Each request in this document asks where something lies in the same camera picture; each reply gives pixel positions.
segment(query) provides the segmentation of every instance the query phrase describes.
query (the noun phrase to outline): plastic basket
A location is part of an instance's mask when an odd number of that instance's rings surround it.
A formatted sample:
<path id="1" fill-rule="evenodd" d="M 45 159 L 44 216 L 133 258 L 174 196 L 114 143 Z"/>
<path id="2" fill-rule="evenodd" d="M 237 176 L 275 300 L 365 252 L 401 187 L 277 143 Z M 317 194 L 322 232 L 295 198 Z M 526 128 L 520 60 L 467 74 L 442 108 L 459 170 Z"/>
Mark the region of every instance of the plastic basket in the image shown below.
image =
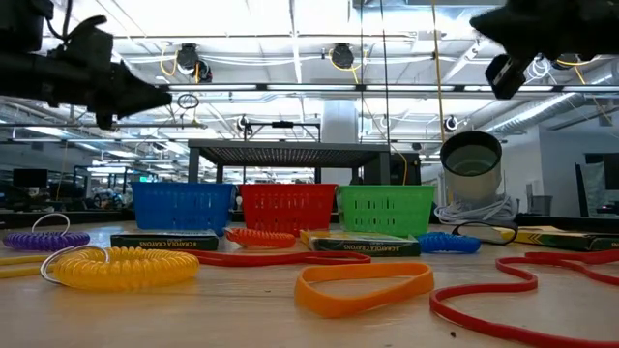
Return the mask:
<path id="1" fill-rule="evenodd" d="M 432 186 L 348 186 L 339 188 L 339 221 L 347 231 L 398 237 L 427 233 Z"/>
<path id="2" fill-rule="evenodd" d="M 299 236 L 302 229 L 328 229 L 336 185 L 242 185 L 247 228 Z"/>
<path id="3" fill-rule="evenodd" d="M 233 185 L 132 183 L 135 220 L 141 229 L 213 230 L 223 235 Z"/>

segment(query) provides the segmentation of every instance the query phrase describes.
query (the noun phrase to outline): blue plastic basket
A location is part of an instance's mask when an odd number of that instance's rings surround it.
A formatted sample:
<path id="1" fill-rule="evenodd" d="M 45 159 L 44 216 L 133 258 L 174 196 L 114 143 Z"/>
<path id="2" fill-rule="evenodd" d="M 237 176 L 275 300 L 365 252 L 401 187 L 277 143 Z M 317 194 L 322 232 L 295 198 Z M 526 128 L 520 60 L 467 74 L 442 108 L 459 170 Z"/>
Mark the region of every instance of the blue plastic basket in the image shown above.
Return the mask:
<path id="1" fill-rule="evenodd" d="M 234 185 L 132 183 L 141 229 L 213 230 L 223 235 Z"/>

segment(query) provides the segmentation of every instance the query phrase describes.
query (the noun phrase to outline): wooden tabletop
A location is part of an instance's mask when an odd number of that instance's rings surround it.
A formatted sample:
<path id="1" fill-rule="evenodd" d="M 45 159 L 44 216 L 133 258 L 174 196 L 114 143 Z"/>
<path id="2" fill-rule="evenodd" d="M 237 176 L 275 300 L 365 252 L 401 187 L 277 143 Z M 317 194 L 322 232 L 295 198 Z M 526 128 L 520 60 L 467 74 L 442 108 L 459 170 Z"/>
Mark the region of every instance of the wooden tabletop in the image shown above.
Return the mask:
<path id="1" fill-rule="evenodd" d="M 92 243 L 135 232 L 133 222 L 77 225 Z M 225 243 L 228 252 L 246 252 Z M 514 282 L 494 259 L 552 249 L 513 244 L 482 246 L 474 255 L 375 258 L 373 262 L 423 261 L 437 288 L 478 282 Z M 24 255 L 0 247 L 0 256 Z M 39 276 L 0 279 L 3 347 L 518 347 L 451 324 L 429 312 L 428 294 L 341 319 L 323 319 L 294 304 L 294 283 L 304 266 L 219 268 L 201 266 L 195 280 L 138 293 L 90 293 Z M 519 266 L 540 277 L 524 294 L 475 295 L 450 301 L 461 311 L 571 337 L 619 340 L 619 289 L 574 272 Z M 594 269 L 619 276 L 619 265 Z M 315 286 L 333 294 L 361 294 L 398 279 L 347 280 Z"/>

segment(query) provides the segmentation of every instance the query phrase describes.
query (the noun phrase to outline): red elastic cord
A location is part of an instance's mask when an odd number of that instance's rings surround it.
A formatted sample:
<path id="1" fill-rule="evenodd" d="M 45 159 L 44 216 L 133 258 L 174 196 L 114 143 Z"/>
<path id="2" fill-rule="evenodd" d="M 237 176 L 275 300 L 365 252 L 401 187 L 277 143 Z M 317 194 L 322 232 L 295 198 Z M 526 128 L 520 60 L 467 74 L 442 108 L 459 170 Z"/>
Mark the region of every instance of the red elastic cord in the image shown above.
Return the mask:
<path id="1" fill-rule="evenodd" d="M 281 232 L 265 232 L 248 228 L 226 228 L 225 238 L 243 247 L 293 247 L 293 235 Z"/>
<path id="2" fill-rule="evenodd" d="M 272 265 L 314 264 L 314 265 L 348 265 L 369 263 L 371 258 L 358 252 L 320 251 L 298 252 L 281 255 L 235 255 L 202 250 L 176 250 L 195 255 L 203 265 L 225 267 L 259 267 Z"/>
<path id="3" fill-rule="evenodd" d="M 525 281 L 520 283 L 507 284 L 474 284 L 452 286 L 434 291 L 429 298 L 430 310 L 436 314 L 450 320 L 462 327 L 474 330 L 478 333 L 491 336 L 520 341 L 538 347 L 619 347 L 619 341 L 590 341 L 585 339 L 568 338 L 559 335 L 537 333 L 530 330 L 513 327 L 509 325 L 490 323 L 486 320 L 472 317 L 470 315 L 452 309 L 441 301 L 462 295 L 481 294 L 481 293 L 516 293 L 534 290 L 538 287 L 538 278 L 526 271 L 508 266 L 508 264 L 524 263 L 536 265 L 550 265 L 568 268 L 586 276 L 612 285 L 619 285 L 619 277 L 602 275 L 593 272 L 582 265 L 566 261 L 577 260 L 587 264 L 599 265 L 619 261 L 619 250 L 591 252 L 586 254 L 568 254 L 552 252 L 529 252 L 524 257 L 505 257 L 497 259 L 496 268 L 512 276 L 518 276 Z"/>

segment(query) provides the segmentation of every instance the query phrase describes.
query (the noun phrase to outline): yellow coiled keychain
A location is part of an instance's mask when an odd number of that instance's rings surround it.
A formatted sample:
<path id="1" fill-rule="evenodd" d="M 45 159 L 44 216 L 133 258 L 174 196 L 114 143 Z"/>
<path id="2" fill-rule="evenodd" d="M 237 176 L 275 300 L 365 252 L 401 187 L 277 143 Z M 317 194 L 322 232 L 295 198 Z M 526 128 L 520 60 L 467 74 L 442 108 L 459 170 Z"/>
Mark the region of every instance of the yellow coiled keychain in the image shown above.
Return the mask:
<path id="1" fill-rule="evenodd" d="M 47 267 L 56 258 L 54 279 L 47 275 Z M 197 258 L 185 252 L 78 246 L 50 255 L 41 265 L 41 276 L 78 289 L 130 291 L 189 279 L 198 267 Z"/>

